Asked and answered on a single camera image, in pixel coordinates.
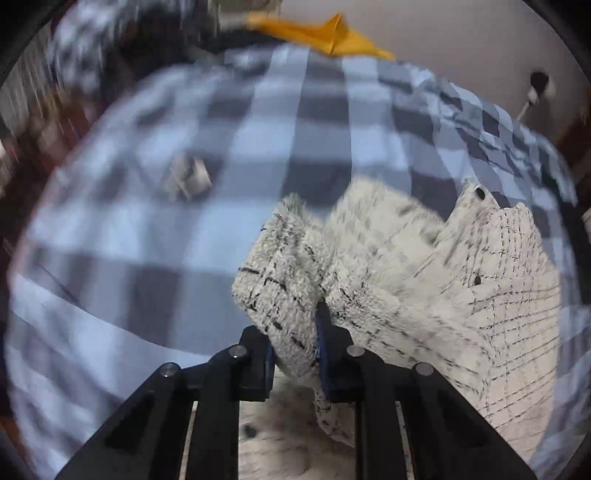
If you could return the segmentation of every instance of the plaid bedsheet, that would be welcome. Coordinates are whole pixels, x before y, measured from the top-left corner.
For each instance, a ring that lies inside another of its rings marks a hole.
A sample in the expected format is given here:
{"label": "plaid bedsheet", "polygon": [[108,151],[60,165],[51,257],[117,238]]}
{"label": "plaid bedsheet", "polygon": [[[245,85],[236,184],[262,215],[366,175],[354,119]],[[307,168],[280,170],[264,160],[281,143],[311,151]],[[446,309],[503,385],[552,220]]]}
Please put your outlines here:
{"label": "plaid bedsheet", "polygon": [[[171,200],[178,154],[213,186]],[[11,278],[12,400],[38,474],[52,478],[166,361],[207,361],[248,325],[230,286],[277,200],[325,215],[352,176],[410,194],[444,219],[466,178],[525,203],[562,274],[554,413],[531,460],[554,478],[580,443],[590,311],[542,166],[576,196],[551,144],[501,108],[403,62],[331,59],[284,44],[172,67],[112,106],[51,179]]]}

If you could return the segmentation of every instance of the yellow object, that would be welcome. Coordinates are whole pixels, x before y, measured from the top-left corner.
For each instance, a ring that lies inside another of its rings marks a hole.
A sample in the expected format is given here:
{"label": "yellow object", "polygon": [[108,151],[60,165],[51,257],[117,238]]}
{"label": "yellow object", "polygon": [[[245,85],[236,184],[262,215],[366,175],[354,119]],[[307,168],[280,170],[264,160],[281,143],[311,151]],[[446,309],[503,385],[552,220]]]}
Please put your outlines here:
{"label": "yellow object", "polygon": [[275,38],[307,45],[326,55],[372,55],[393,60],[394,55],[373,44],[361,33],[349,28],[343,14],[336,14],[324,25],[300,25],[264,13],[250,13],[248,28]]}

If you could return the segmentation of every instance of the wall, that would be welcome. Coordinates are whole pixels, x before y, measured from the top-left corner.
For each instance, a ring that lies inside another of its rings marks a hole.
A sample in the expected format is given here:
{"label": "wall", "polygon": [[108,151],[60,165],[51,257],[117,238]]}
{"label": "wall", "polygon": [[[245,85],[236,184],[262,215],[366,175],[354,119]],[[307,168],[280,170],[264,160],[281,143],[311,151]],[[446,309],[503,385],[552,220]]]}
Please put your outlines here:
{"label": "wall", "polygon": [[339,11],[399,59],[432,69],[512,116],[525,102],[530,73],[545,70],[557,88],[543,122],[551,140],[584,103],[589,84],[578,64],[521,0],[284,0],[281,16],[324,21]]}

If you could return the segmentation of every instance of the gray speckled towel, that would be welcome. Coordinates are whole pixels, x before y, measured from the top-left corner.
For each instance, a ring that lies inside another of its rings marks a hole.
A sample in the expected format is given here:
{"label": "gray speckled towel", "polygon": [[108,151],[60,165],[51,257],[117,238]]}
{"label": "gray speckled towel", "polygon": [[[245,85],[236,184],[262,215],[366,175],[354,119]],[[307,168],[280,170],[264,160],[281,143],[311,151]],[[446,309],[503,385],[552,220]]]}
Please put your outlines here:
{"label": "gray speckled towel", "polygon": [[[313,319],[321,297],[333,323],[388,363],[433,364],[525,458],[531,445],[516,432],[530,427],[522,417],[534,408],[547,422],[558,275],[529,210],[500,209],[475,184],[466,183],[447,222],[365,179],[324,224],[288,197],[264,225],[233,295],[269,335],[282,369],[314,388],[319,423],[336,439],[352,443],[353,414],[319,388]],[[520,401],[527,405],[515,417]]]}

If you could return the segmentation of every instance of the metal screw head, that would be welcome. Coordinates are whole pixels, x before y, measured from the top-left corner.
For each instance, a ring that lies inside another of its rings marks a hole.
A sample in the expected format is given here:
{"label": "metal screw head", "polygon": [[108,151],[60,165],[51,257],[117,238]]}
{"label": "metal screw head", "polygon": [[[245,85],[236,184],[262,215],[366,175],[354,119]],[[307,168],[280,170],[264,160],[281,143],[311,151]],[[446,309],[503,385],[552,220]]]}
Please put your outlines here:
{"label": "metal screw head", "polygon": [[362,346],[359,346],[359,345],[355,345],[355,344],[349,345],[347,347],[347,353],[350,356],[354,356],[355,358],[357,358],[365,353],[365,348],[363,348]]}
{"label": "metal screw head", "polygon": [[417,364],[415,368],[417,370],[417,373],[419,375],[423,375],[424,377],[428,377],[434,371],[433,366],[431,364],[426,364],[424,362]]}
{"label": "metal screw head", "polygon": [[163,377],[172,377],[173,375],[176,375],[176,373],[180,372],[180,370],[181,368],[177,364],[168,362],[158,369],[158,373],[160,373],[160,375]]}
{"label": "metal screw head", "polygon": [[245,356],[248,353],[248,350],[246,350],[246,347],[242,345],[234,345],[230,347],[228,353],[232,358],[240,358]]}

